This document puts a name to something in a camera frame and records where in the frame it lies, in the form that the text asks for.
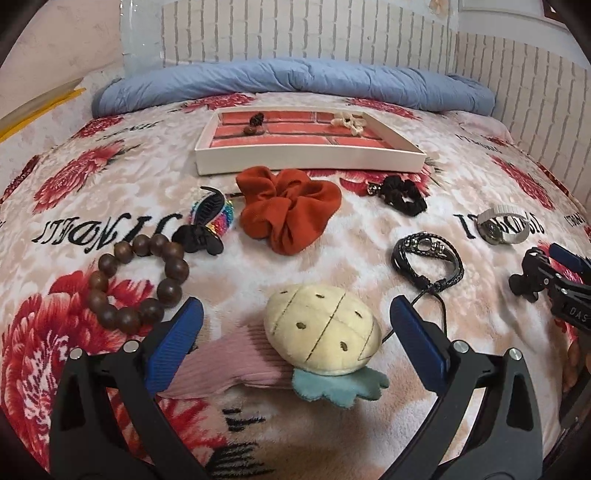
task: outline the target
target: wooden bead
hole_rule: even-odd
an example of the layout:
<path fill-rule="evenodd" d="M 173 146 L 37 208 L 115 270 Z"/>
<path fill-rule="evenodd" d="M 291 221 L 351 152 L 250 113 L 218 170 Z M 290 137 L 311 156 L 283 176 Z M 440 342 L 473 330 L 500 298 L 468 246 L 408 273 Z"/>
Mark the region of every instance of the wooden bead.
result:
<path fill-rule="evenodd" d="M 164 244 L 167 243 L 168 238 L 166 238 L 166 235 L 157 233 L 156 235 L 153 235 L 150 239 L 150 251 L 153 255 L 160 256 L 162 254 L 162 247 L 164 246 Z"/>
<path fill-rule="evenodd" d="M 181 285 L 172 278 L 165 278 L 158 284 L 156 295 L 164 307 L 174 307 L 183 296 Z"/>
<path fill-rule="evenodd" d="M 117 273 L 119 261 L 111 254 L 102 254 L 99 258 L 99 270 L 111 278 Z"/>
<path fill-rule="evenodd" d="M 97 313 L 109 304 L 109 299 L 104 291 L 97 289 L 90 290 L 86 297 L 86 304 L 92 313 Z"/>
<path fill-rule="evenodd" d="M 148 235 L 138 235 L 132 243 L 134 252 L 138 257 L 145 257 L 150 254 L 150 238 Z"/>
<path fill-rule="evenodd" d="M 184 257 L 184 248 L 177 242 L 168 242 L 162 246 L 162 258 L 166 261 L 173 257 L 182 259 Z"/>
<path fill-rule="evenodd" d="M 131 248 L 129 242 L 117 242 L 113 246 L 113 253 L 115 258 L 124 264 L 128 264 L 134 259 L 134 249 Z"/>
<path fill-rule="evenodd" d="M 189 264 L 182 258 L 169 258 L 164 265 L 164 274 L 167 278 L 183 283 L 189 277 Z"/>
<path fill-rule="evenodd" d="M 109 279 L 103 272 L 97 270 L 90 274 L 88 286 L 91 290 L 107 291 L 109 288 Z"/>
<path fill-rule="evenodd" d="M 104 329 L 115 330 L 117 328 L 117 308 L 110 303 L 104 305 L 96 313 L 96 319 Z"/>
<path fill-rule="evenodd" d="M 127 335 L 135 335 L 142 324 L 139 321 L 138 312 L 131 307 L 123 307 L 117 312 L 117 327 Z"/>
<path fill-rule="evenodd" d="M 153 325 L 164 318 L 164 308 L 157 299 L 145 299 L 138 307 L 139 319 L 142 325 Z"/>

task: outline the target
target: bedspread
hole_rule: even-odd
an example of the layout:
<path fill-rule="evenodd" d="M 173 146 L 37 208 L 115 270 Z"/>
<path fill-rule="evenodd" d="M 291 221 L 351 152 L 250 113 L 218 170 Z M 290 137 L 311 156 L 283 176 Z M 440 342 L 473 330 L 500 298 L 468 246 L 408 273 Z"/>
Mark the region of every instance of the bedspread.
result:
<path fill-rule="evenodd" d="M 48 466 L 51 403 L 68 351 L 117 349 L 126 337 L 99 327 L 87 309 L 87 278 L 98 256 L 116 241 L 155 231 L 170 236 L 184 223 L 207 185 L 237 191 L 234 176 L 197 177 L 194 147 L 212 110 L 233 105 L 311 105 L 370 111 L 427 153 L 418 174 L 406 174 L 425 195 L 428 210 L 408 218 L 366 195 L 367 181 L 387 173 L 309 171 L 337 183 L 340 209 L 324 234 L 301 254 L 284 257 L 238 223 L 225 234 L 225 251 L 186 255 L 191 274 L 184 295 L 206 310 L 199 342 L 245 322 L 261 321 L 267 298 L 292 283 L 322 282 L 357 294 L 384 331 L 399 294 L 416 291 L 393 272 L 389 253 L 402 236 L 429 231 L 458 250 L 466 274 L 442 296 L 449 336 L 476 351 L 523 351 L 543 422 L 544 450 L 559 434 L 561 365 L 568 336 L 551 317 L 544 295 L 531 304 L 515 297 L 508 277 L 521 272 L 532 246 L 560 243 L 584 254 L 589 227 L 574 204 L 532 159 L 495 138 L 468 134 L 449 118 L 387 103 L 310 93 L 232 94 L 174 103 L 92 121 L 65 144 L 33 158 L 9 187 L 0 207 L 0 404 L 26 447 Z M 531 213 L 531 235 L 517 246 L 492 247 L 480 238 L 474 216 L 498 203 Z M 239 214 L 242 203 L 235 200 Z M 417 270 L 439 278 L 443 266 L 413 259 Z M 577 277 L 556 265 L 569 278 Z M 109 295 L 117 306 L 154 294 L 163 274 L 157 258 L 121 267 Z M 423 318 L 440 322 L 439 304 L 417 304 Z M 412 438 L 434 402 L 393 337 L 370 364 L 391 387 L 376 402 L 340 410 L 307 403 L 292 391 L 236 387 L 196 401 L 160 400 L 164 414 L 199 461 L 216 477 L 275 472 L 273 478 L 378 478 Z M 133 453 L 145 456 L 115 393 L 113 407 Z M 459 452 L 479 405 L 475 395 L 448 455 Z"/>

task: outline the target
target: red brick pattern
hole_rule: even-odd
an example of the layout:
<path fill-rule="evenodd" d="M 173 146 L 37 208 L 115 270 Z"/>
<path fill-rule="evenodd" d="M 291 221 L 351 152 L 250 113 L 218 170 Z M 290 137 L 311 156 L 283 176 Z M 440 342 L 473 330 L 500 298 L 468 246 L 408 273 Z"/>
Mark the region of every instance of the red brick pattern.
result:
<path fill-rule="evenodd" d="M 360 137 L 353 137 L 348 128 L 334 127 L 330 121 L 335 116 L 327 112 L 263 111 L 263 126 L 257 135 L 249 137 L 243 129 L 255 113 L 258 111 L 222 114 L 210 147 L 295 144 L 392 148 L 369 128 L 364 128 Z"/>

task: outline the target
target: blue gripper pad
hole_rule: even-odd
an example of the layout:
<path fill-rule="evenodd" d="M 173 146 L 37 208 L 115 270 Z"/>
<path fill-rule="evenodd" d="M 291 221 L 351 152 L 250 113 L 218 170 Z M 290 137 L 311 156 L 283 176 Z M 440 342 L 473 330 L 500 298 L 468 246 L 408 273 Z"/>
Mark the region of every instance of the blue gripper pad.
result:
<path fill-rule="evenodd" d="M 146 363 L 144 385 L 150 396 L 168 388 L 203 326 L 204 315 L 202 303 L 189 297 L 170 320 L 174 324 Z"/>
<path fill-rule="evenodd" d="M 550 245 L 548 256 L 556 260 L 559 264 L 564 265 L 570 271 L 575 273 L 583 273 L 583 260 L 574 253 L 569 252 L 559 244 Z"/>
<path fill-rule="evenodd" d="M 431 325 L 437 330 L 439 327 L 425 322 L 404 295 L 390 304 L 390 323 L 425 389 L 442 395 L 447 388 L 449 357 L 426 329 L 433 330 Z"/>

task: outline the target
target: orange scrunchie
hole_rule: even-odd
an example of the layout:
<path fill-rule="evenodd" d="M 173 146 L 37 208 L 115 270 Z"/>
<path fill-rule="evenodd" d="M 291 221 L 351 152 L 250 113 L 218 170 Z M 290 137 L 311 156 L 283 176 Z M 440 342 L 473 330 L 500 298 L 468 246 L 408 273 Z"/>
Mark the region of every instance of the orange scrunchie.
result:
<path fill-rule="evenodd" d="M 293 168 L 278 175 L 267 167 L 247 168 L 236 183 L 246 200 L 242 228 L 251 238 L 269 238 L 271 249 L 281 255 L 295 255 L 311 245 L 340 207 L 339 187 L 310 180 Z"/>

